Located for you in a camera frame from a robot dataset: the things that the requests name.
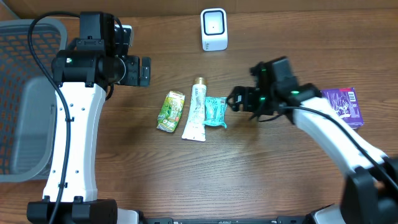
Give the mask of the teal snack packet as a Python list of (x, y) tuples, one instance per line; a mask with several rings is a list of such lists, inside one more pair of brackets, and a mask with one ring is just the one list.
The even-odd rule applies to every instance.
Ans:
[(205, 126), (222, 126), (227, 128), (224, 117), (227, 109), (226, 97), (212, 97), (205, 98)]

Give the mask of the green juice carton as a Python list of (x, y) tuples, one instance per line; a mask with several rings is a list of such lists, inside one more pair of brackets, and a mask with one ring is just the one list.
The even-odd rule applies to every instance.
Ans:
[(180, 121), (185, 95), (179, 91), (170, 91), (165, 97), (157, 118), (157, 129), (173, 133)]

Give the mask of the white tube gold cap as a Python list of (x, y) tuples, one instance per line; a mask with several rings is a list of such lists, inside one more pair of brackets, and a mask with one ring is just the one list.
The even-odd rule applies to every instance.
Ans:
[(204, 125), (206, 90), (205, 78), (197, 77), (192, 86), (190, 108), (182, 139), (200, 142), (206, 141)]

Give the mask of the purple snack package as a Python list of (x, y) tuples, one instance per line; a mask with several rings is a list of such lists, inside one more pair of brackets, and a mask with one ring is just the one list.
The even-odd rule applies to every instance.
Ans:
[(355, 88), (334, 88), (321, 91), (337, 115), (352, 129), (364, 125)]

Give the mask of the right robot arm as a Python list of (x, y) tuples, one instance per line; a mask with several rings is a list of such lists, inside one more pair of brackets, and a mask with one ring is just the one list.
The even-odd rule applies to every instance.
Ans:
[(397, 159), (365, 141), (338, 117), (312, 83), (300, 85), (287, 57), (250, 69), (254, 87), (236, 86), (227, 97), (233, 111), (286, 116), (307, 133), (345, 178), (342, 201), (290, 223), (397, 223)]

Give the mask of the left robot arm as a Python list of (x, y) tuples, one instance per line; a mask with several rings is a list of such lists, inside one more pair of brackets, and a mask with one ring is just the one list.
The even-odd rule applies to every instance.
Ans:
[(52, 165), (42, 199), (27, 206), (31, 223), (130, 223), (141, 212), (98, 198), (96, 143), (101, 111), (116, 85), (149, 86), (149, 57), (128, 55), (132, 28), (105, 12), (82, 12), (80, 36), (44, 75), (55, 89)]

